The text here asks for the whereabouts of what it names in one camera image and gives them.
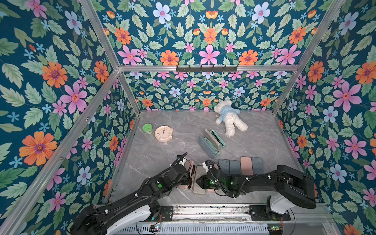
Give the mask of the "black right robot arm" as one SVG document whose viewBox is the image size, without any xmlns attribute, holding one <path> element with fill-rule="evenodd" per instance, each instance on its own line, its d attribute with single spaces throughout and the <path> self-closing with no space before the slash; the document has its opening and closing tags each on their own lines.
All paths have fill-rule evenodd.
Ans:
<svg viewBox="0 0 376 235">
<path fill-rule="evenodd" d="M 276 192 L 268 198 L 267 209 L 277 214 L 293 207 L 316 208 L 314 180 L 301 171 L 281 164 L 269 173 L 227 175 L 215 165 L 211 160 L 202 164 L 205 174 L 195 181 L 201 189 L 221 190 L 233 199 L 253 192 Z"/>
</svg>

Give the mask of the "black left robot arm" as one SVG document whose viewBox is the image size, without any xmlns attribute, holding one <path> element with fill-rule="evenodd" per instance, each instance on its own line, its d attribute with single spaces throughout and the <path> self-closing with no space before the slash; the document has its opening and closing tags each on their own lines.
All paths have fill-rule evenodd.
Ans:
<svg viewBox="0 0 376 235">
<path fill-rule="evenodd" d="M 72 235 L 113 235 L 134 223 L 156 218 L 161 209 L 158 200 L 169 196 L 190 178 L 185 167 L 186 155 L 178 155 L 170 167 L 146 178 L 139 189 L 124 198 L 105 206 L 84 209 L 68 232 Z"/>
</svg>

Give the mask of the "pink case with brown sunglasses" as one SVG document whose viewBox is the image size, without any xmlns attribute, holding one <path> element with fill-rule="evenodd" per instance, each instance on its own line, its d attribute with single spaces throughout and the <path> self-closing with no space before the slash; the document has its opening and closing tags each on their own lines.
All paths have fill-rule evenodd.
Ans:
<svg viewBox="0 0 376 235">
<path fill-rule="evenodd" d="M 194 160 L 186 160 L 185 168 L 188 172 L 188 178 L 179 186 L 179 189 L 191 191 L 193 187 L 193 179 L 196 169 Z"/>
</svg>

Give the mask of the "grey case with yellow glasses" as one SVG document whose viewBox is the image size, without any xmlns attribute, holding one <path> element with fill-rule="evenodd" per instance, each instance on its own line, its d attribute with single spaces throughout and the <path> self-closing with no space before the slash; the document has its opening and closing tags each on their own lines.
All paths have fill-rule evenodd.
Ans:
<svg viewBox="0 0 376 235">
<path fill-rule="evenodd" d="M 230 175 L 241 174 L 241 162 L 238 160 L 230 160 Z"/>
</svg>

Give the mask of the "pink case with purple glasses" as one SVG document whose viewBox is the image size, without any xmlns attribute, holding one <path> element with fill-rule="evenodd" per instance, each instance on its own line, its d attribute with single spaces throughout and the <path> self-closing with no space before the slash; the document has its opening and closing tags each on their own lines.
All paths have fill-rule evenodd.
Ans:
<svg viewBox="0 0 376 235">
<path fill-rule="evenodd" d="M 253 164 L 251 157 L 242 156 L 240 158 L 240 167 L 241 167 L 241 174 L 242 175 L 253 175 Z"/>
</svg>

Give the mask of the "mint case with black glasses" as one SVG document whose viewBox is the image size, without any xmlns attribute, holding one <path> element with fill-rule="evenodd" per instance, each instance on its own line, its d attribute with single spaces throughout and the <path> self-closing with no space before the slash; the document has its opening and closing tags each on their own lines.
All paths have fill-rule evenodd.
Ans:
<svg viewBox="0 0 376 235">
<path fill-rule="evenodd" d="M 220 150 L 226 146 L 225 142 L 221 139 L 221 137 L 215 130 L 205 129 L 205 137 L 217 150 Z"/>
</svg>

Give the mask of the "grey case with red glasses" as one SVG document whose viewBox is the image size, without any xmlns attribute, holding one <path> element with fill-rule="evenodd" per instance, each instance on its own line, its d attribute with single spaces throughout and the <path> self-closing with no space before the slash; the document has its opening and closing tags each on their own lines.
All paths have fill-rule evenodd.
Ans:
<svg viewBox="0 0 376 235">
<path fill-rule="evenodd" d="M 264 174 L 264 166 L 262 158 L 252 157 L 252 167 L 253 167 L 253 174 L 260 175 Z"/>
</svg>

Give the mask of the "grey case with black sunglasses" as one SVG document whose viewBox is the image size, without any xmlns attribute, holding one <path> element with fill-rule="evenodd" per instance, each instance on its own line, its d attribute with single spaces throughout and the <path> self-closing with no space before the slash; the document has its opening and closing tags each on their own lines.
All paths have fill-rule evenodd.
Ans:
<svg viewBox="0 0 376 235">
<path fill-rule="evenodd" d="M 206 190 L 202 187 L 205 185 L 204 180 L 206 176 L 206 170 L 202 165 L 196 167 L 196 173 L 194 178 L 193 193 L 196 195 L 205 195 Z"/>
</svg>

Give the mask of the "grey case with olive glasses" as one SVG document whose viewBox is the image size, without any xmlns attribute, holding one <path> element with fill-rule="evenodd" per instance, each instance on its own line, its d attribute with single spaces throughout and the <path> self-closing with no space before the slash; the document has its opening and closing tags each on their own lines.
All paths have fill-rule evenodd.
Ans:
<svg viewBox="0 0 376 235">
<path fill-rule="evenodd" d="M 198 144 L 201 146 L 203 151 L 212 159 L 218 157 L 220 152 L 214 147 L 214 145 L 206 138 L 199 137 Z"/>
</svg>

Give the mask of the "mint case with white glasses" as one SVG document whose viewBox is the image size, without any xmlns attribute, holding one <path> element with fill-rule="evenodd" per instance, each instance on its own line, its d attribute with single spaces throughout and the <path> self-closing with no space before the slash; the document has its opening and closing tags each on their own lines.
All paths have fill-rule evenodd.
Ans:
<svg viewBox="0 0 376 235">
<path fill-rule="evenodd" d="M 228 159 L 219 159 L 218 165 L 221 168 L 221 171 L 226 175 L 230 175 L 230 160 Z"/>
</svg>

